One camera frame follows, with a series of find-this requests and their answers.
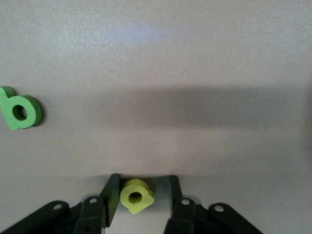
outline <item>screw head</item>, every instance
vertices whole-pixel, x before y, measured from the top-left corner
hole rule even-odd
[[[224,208],[223,208],[222,206],[220,206],[220,205],[216,205],[216,206],[214,207],[214,209],[215,209],[216,211],[218,211],[218,212],[224,212]]]
[[[61,204],[57,204],[53,207],[53,210],[59,210],[60,208],[62,208],[62,205]]]
[[[190,204],[190,200],[185,198],[185,199],[182,199],[181,203],[187,206]]]
[[[96,203],[98,200],[96,198],[91,198],[89,200],[89,203],[92,204],[92,203]]]

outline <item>gray surface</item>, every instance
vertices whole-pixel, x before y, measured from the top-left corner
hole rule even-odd
[[[177,174],[266,234],[311,233],[311,38],[303,0],[2,0],[0,85],[46,117],[0,117],[0,230],[123,173]],[[161,233],[156,197],[107,233]]]

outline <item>metal screw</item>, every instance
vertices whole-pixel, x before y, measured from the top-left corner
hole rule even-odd
[[[190,200],[188,200],[188,199],[183,199],[182,201],[181,201],[181,203],[183,204],[183,205],[189,205],[190,204]]]
[[[62,208],[62,205],[61,204],[57,204],[53,207],[53,210],[59,210],[60,208]]]
[[[224,208],[223,208],[222,206],[220,206],[220,205],[216,205],[216,206],[214,207],[214,209],[215,209],[216,211],[218,211],[218,212],[223,212],[223,211],[224,211]]]
[[[90,199],[90,201],[89,201],[89,203],[96,203],[98,200],[96,199],[96,198],[92,198],[92,199]]]

